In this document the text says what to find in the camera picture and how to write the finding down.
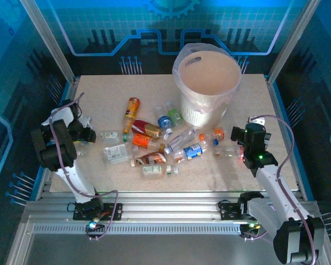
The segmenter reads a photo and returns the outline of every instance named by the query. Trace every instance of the orange juice bottle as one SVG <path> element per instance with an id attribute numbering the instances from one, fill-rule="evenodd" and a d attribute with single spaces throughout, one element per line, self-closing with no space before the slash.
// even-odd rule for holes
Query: orange juice bottle
<path id="1" fill-rule="evenodd" d="M 127 104 L 126 112 L 124 118 L 122 119 L 123 130 L 122 133 L 124 137 L 127 137 L 132 124 L 136 119 L 136 113 L 141 102 L 138 98 L 130 98 Z"/>

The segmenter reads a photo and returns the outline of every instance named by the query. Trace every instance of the glass panel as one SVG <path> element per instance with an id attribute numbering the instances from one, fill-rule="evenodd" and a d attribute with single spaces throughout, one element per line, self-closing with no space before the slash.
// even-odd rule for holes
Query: glass panel
<path id="1" fill-rule="evenodd" d="M 39 165 L 30 129 L 59 104 L 58 83 L 64 87 L 65 79 L 20 2 L 0 1 L 0 119 L 7 121 L 13 137 L 10 141 L 0 123 L 0 264 L 5 263 L 33 187 L 13 174 L 36 178 Z"/>
<path id="2" fill-rule="evenodd" d="M 322 0 L 277 78 L 317 200 L 331 200 L 331 0 Z"/>
<path id="3" fill-rule="evenodd" d="M 137 56 L 143 73 L 171 73 L 179 50 L 193 42 L 223 47 L 242 65 L 250 62 L 248 73 L 267 74 L 305 2 L 38 0 L 38 6 L 76 75 L 121 74 L 122 56 L 130 63 Z"/>

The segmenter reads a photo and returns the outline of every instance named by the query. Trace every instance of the plastic bag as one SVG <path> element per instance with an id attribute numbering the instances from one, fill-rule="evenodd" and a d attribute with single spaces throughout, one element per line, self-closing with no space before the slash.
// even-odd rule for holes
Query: plastic bag
<path id="1" fill-rule="evenodd" d="M 236 73 L 232 79 L 235 79 L 235 85 L 231 90 L 226 90 L 225 92 L 221 92 L 216 95 L 203 95 L 193 91 L 192 89 L 188 88 L 184 82 L 181 80 L 180 76 L 180 68 L 181 67 L 188 67 L 193 63 L 199 63 L 201 61 L 201 56 L 189 56 L 196 52 L 200 51 L 214 51 L 219 52 L 221 54 L 227 55 L 229 59 L 226 59 L 227 62 L 231 65 L 232 72 Z M 199 112 L 201 114 L 210 113 L 216 110 L 219 107 L 227 106 L 230 102 L 232 96 L 235 94 L 235 90 L 239 87 L 240 80 L 241 80 L 241 70 L 237 64 L 237 62 L 231 58 L 229 53 L 227 53 L 224 49 L 218 48 L 212 44 L 205 44 L 205 43 L 189 43 L 186 44 L 182 50 L 180 51 L 179 55 L 175 59 L 172 73 L 174 75 L 174 80 L 181 92 L 183 93 L 182 101 L 185 103 L 190 109 L 195 112 Z"/>

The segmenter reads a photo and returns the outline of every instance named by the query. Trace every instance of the speckled white surface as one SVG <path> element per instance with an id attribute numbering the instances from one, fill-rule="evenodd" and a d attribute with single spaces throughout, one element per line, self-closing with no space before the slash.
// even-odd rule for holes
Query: speckled white surface
<path id="1" fill-rule="evenodd" d="M 130 76 L 82 76 L 76 95 L 85 92 L 80 106 L 83 115 L 92 117 L 92 126 L 97 141 L 90 144 L 87 157 L 78 157 L 85 177 L 98 191 L 112 189 L 122 191 L 192 191 L 192 190 L 257 190 L 262 189 L 250 170 L 242 162 L 219 160 L 209 153 L 179 164 L 179 174 L 161 178 L 142 178 L 141 169 L 133 168 L 129 162 L 107 165 L 102 160 L 105 144 L 100 139 L 103 130 L 121 130 L 121 120 L 130 97 L 141 100 L 138 118 L 156 124 L 153 108 L 168 100 L 179 105 L 180 92 L 172 75 Z M 228 132 L 221 144 L 233 145 L 229 140 L 232 126 L 243 128 L 249 116 L 275 114 L 263 75 L 244 75 L 241 88 L 233 97 L 219 126 Z M 268 150 L 281 163 L 287 155 L 277 121 L 266 120 L 266 129 L 272 133 Z M 295 177 L 288 162 L 282 169 L 288 185 L 296 189 Z M 54 176 L 51 192 L 69 192 L 69 188 L 57 175 Z"/>

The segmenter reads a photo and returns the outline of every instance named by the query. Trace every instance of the trash bin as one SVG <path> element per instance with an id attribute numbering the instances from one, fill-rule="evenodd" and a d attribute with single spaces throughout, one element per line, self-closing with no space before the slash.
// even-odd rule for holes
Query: trash bin
<path id="1" fill-rule="evenodd" d="M 181 114 L 198 128 L 213 128 L 239 88 L 241 69 L 225 50 L 211 44 L 186 44 L 173 65 L 181 91 Z"/>

